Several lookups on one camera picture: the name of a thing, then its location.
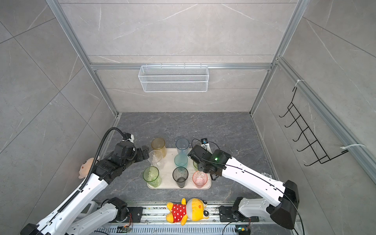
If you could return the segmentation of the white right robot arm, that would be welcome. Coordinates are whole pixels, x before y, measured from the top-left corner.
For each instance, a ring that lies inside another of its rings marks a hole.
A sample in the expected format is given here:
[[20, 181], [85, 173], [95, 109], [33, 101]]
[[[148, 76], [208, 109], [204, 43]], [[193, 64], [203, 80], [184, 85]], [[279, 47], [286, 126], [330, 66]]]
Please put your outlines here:
[[298, 187], [294, 182], [283, 183], [266, 177], [220, 149], [211, 153], [208, 148], [196, 145], [188, 156], [199, 165], [200, 171], [233, 180], [261, 196], [260, 199], [238, 197], [231, 209], [234, 218], [240, 221], [270, 218], [285, 229], [294, 229], [300, 215]]

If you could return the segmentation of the dark grey plastic cup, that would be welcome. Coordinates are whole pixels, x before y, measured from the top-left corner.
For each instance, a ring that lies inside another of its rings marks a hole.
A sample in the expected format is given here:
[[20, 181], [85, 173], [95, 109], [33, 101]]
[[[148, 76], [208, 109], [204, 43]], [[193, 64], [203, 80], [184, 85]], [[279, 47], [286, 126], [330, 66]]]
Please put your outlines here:
[[184, 188], [189, 177], [189, 172], [185, 167], [179, 166], [173, 171], [172, 177], [178, 187]]

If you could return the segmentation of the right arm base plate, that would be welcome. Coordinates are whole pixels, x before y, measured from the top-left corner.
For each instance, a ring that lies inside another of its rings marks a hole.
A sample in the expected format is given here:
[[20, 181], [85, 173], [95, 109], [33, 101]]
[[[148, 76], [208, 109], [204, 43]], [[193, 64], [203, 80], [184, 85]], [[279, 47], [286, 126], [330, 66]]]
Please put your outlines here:
[[259, 222], [258, 216], [245, 217], [232, 207], [220, 206], [218, 210], [221, 222]]

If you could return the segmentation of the blue plastic cup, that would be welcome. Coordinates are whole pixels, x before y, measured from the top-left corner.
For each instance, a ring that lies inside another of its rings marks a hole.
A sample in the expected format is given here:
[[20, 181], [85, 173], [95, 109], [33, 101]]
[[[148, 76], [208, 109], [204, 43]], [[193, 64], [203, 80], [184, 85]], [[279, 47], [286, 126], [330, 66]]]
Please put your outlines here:
[[179, 155], [186, 155], [189, 153], [190, 142], [185, 138], [180, 138], [175, 143]]

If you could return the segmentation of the tall green plastic cup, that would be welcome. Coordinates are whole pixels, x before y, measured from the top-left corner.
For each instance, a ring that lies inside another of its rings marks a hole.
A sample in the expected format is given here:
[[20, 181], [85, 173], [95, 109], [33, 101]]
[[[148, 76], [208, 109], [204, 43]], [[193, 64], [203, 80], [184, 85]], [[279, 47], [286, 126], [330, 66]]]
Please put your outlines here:
[[153, 188], [159, 187], [162, 182], [159, 170], [155, 166], [149, 166], [144, 170], [143, 179]]

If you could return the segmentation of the clear plastic cup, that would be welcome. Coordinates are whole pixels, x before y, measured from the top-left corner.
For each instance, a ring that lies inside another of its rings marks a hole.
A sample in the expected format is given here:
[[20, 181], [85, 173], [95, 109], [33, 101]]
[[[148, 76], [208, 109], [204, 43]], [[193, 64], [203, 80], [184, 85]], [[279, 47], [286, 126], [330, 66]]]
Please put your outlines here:
[[164, 167], [164, 156], [161, 151], [153, 150], [149, 152], [149, 163], [151, 166], [157, 167], [159, 170], [163, 169]]

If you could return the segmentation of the pink plastic cup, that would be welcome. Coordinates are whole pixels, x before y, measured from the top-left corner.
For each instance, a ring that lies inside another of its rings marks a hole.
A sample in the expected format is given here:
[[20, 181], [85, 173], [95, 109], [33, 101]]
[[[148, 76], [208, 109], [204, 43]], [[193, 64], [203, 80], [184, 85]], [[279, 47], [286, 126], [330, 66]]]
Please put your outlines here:
[[196, 171], [193, 174], [193, 183], [198, 189], [203, 188], [208, 181], [208, 175], [202, 171]]

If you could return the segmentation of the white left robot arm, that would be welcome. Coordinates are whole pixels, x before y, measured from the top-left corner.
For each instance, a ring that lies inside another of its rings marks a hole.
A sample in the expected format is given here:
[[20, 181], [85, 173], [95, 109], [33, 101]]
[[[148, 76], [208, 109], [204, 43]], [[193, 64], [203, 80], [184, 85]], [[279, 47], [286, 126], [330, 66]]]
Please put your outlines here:
[[[99, 160], [102, 147], [111, 133], [117, 131], [122, 136], [114, 151]], [[127, 203], [114, 197], [109, 199], [100, 209], [76, 221], [79, 214], [89, 203], [133, 163], [149, 158], [149, 148], [136, 148], [134, 135], [122, 132], [116, 127], [109, 128], [97, 149], [88, 175], [81, 185], [64, 200], [54, 211], [37, 224], [27, 224], [22, 228], [22, 235], [89, 235], [100, 226], [111, 222], [124, 222], [130, 218]]]

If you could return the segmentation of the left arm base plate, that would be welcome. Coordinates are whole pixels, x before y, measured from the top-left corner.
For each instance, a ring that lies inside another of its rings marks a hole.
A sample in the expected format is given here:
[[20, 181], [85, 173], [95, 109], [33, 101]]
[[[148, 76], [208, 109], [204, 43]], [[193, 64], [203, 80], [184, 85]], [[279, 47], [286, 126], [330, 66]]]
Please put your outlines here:
[[140, 223], [143, 216], [143, 207], [128, 207], [128, 214], [125, 223], [129, 223], [132, 219], [132, 223]]

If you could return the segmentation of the short green plastic cup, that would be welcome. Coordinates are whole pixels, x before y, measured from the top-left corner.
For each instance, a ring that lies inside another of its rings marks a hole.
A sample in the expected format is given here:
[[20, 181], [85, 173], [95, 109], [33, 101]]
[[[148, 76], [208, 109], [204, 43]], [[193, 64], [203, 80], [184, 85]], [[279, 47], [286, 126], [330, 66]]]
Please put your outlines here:
[[196, 163], [195, 161], [193, 161], [193, 166], [196, 170], [198, 170], [198, 163]]

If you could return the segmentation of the teal plastic cup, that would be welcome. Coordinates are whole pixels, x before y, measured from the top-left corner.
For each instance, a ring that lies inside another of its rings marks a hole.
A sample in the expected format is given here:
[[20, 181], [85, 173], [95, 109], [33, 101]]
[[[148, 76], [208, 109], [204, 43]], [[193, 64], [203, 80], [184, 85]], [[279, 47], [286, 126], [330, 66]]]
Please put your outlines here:
[[185, 154], [177, 154], [174, 158], [174, 163], [176, 167], [184, 167], [187, 168], [188, 166], [188, 157]]

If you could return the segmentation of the tall amber plastic cup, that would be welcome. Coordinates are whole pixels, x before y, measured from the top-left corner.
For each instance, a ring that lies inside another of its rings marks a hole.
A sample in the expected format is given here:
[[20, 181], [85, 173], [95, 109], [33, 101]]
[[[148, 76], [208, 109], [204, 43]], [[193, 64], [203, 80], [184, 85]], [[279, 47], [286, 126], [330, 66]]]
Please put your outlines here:
[[167, 150], [165, 146], [165, 140], [163, 138], [155, 138], [152, 141], [151, 146], [154, 150], [160, 152], [163, 158], [166, 156]]

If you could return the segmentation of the beige plastic tray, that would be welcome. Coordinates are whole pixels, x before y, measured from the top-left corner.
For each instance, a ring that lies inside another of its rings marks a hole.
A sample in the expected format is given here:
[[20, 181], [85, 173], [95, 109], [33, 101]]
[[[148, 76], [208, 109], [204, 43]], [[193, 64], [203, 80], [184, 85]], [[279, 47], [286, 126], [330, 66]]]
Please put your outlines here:
[[163, 159], [164, 166], [161, 170], [159, 170], [161, 184], [158, 187], [153, 187], [149, 183], [147, 186], [153, 190], [208, 190], [212, 186], [212, 180], [209, 174], [207, 183], [202, 187], [198, 188], [196, 184], [193, 182], [193, 174], [197, 171], [197, 169], [193, 166], [193, 160], [188, 157], [188, 165], [187, 170], [189, 172], [189, 177], [186, 180], [186, 185], [183, 188], [180, 188], [175, 181], [173, 180], [172, 173], [176, 168], [174, 163], [174, 158], [177, 155], [176, 148], [167, 148], [166, 149], [166, 157]]

